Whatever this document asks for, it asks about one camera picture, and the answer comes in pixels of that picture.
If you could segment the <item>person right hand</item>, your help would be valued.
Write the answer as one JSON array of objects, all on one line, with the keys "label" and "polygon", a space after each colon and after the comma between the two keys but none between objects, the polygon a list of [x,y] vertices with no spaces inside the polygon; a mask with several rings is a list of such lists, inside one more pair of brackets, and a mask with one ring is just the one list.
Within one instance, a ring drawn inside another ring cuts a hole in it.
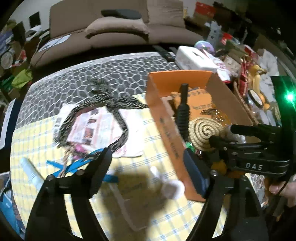
[{"label": "person right hand", "polygon": [[287,206],[295,206],[296,197],[296,182],[295,175],[293,175],[288,182],[281,182],[279,184],[271,184],[269,187],[270,193],[279,194],[287,199]]}]

